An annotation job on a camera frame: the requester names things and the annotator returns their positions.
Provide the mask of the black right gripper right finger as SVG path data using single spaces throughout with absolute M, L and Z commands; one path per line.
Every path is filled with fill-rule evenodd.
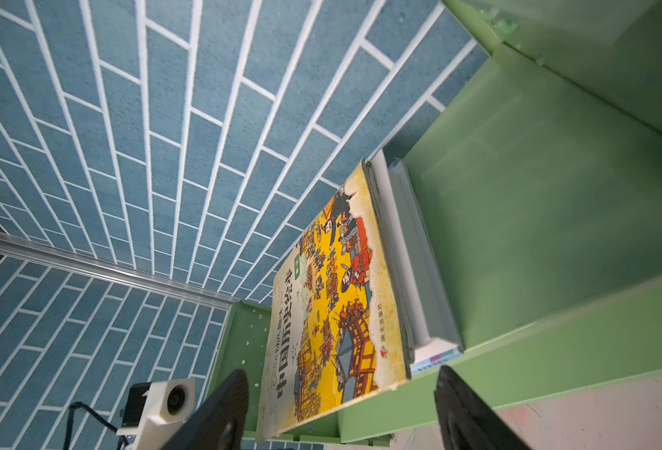
M 434 401 L 446 450 L 530 449 L 452 367 L 440 367 Z

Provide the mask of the white book brown stripes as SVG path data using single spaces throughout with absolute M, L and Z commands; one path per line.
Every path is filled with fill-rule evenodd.
M 385 200 L 398 214 L 392 219 L 392 227 L 398 240 L 406 305 L 415 339 L 413 363 L 452 349 L 463 353 L 460 331 L 407 167 L 400 159 L 389 161 L 385 157 L 385 161 L 393 190 L 393 194 L 385 193 Z

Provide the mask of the blue galaxy cover book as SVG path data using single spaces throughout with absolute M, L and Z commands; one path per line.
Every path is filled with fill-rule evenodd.
M 428 369 L 444 365 L 454 359 L 457 359 L 462 356 L 462 352 L 458 349 L 452 349 L 447 352 L 442 352 L 441 354 L 436 354 L 430 358 L 415 362 L 411 365 L 411 373 L 413 376 L 427 371 Z

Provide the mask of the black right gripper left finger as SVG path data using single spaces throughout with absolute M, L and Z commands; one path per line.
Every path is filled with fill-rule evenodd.
M 239 450 L 249 406 L 248 376 L 243 369 L 236 369 L 162 449 Z

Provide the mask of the yellow illustrated history book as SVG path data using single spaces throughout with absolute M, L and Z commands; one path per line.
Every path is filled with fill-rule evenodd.
M 410 381 L 414 351 L 386 243 L 379 189 L 363 160 L 274 278 L 257 440 Z

